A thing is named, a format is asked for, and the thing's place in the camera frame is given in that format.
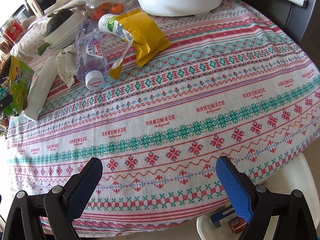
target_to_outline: green pumpkin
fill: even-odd
[[[72,15],[72,11],[69,9],[62,9],[58,11],[47,23],[48,33],[54,32],[60,25],[62,25],[66,20]]]

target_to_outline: white lid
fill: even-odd
[[[23,115],[33,121],[37,121],[38,120],[38,116],[39,114],[36,113],[35,109],[32,109],[31,107],[27,107],[24,112]]]
[[[93,70],[85,75],[85,85],[89,90],[100,90],[104,85],[104,78],[100,71]]]

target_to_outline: blue gripper pad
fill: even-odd
[[[216,172],[238,217],[250,223],[253,216],[250,196],[223,158],[217,160]]]
[[[78,183],[76,183],[76,187],[68,197],[66,217],[70,223],[72,223],[74,219],[81,217],[83,210],[87,206],[92,193],[101,179],[103,169],[102,162],[98,158],[91,158],[90,161],[93,161],[92,159],[95,159],[93,165],[88,169],[86,166],[89,163],[87,163],[80,174],[76,175],[82,175],[83,177]]]

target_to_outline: floral cloth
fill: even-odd
[[[318,136],[319,71],[265,16],[223,0],[201,18],[153,19],[172,45],[143,68],[131,48],[120,79],[103,90],[57,79],[37,122],[10,121],[12,194],[46,193],[91,157],[102,160],[102,179],[73,223],[81,236],[203,215],[228,201],[215,173],[221,155],[259,183]],[[102,40],[112,64],[126,44]]]

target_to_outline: white stool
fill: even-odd
[[[299,189],[303,192],[309,205],[313,222],[316,228],[320,222],[320,203],[310,168],[302,153],[290,163],[277,171],[263,183],[271,192],[290,194],[292,190]],[[240,234],[234,235],[228,224],[213,230],[214,226],[210,212],[197,219],[197,230],[201,240],[238,240]],[[264,240],[272,240],[276,230],[278,217],[272,217]]]

